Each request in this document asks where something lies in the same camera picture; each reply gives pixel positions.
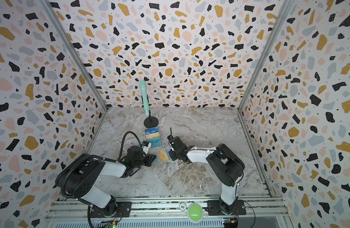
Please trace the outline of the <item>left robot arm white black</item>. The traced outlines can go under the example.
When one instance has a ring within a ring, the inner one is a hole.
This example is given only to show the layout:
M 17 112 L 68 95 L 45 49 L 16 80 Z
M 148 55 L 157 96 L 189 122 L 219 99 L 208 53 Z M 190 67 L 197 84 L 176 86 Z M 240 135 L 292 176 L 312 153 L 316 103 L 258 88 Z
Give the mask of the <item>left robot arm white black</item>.
M 156 155 L 145 153 L 141 146 L 131 146 L 127 155 L 119 160 L 84 153 L 57 176 L 55 185 L 60 187 L 63 197 L 88 205 L 89 214 L 94 218 L 128 218 L 132 203 L 117 202 L 95 182 L 100 176 L 131 177 L 141 167 L 150 167 L 156 158 Z

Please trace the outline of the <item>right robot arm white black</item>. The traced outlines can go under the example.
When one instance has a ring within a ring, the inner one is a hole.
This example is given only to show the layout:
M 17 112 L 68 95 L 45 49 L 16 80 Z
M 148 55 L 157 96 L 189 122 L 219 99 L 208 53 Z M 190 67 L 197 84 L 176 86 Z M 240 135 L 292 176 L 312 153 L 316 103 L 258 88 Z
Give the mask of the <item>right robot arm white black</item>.
M 179 137 L 169 135 L 169 155 L 173 161 L 186 163 L 205 163 L 210 165 L 217 178 L 222 183 L 220 201 L 226 206 L 232 206 L 238 198 L 238 183 L 243 179 L 245 164 L 225 144 L 216 147 L 200 148 L 186 146 Z

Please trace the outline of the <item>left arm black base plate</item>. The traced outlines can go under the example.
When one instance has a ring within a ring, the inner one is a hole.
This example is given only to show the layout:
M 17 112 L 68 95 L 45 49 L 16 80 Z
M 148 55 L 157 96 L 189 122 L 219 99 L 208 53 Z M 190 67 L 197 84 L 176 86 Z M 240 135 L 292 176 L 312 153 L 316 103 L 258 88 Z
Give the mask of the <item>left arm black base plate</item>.
M 130 201 L 110 202 L 105 208 L 93 205 L 90 209 L 90 217 L 104 219 L 128 218 L 131 208 L 132 202 Z

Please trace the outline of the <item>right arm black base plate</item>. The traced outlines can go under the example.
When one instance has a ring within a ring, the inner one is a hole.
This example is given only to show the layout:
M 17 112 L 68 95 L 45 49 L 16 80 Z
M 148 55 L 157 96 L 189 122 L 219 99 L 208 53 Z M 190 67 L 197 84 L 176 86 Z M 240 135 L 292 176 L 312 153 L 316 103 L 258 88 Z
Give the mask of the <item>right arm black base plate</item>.
M 243 200 L 236 200 L 233 204 L 228 205 L 221 199 L 207 201 L 205 211 L 210 216 L 237 216 L 246 215 L 246 209 Z

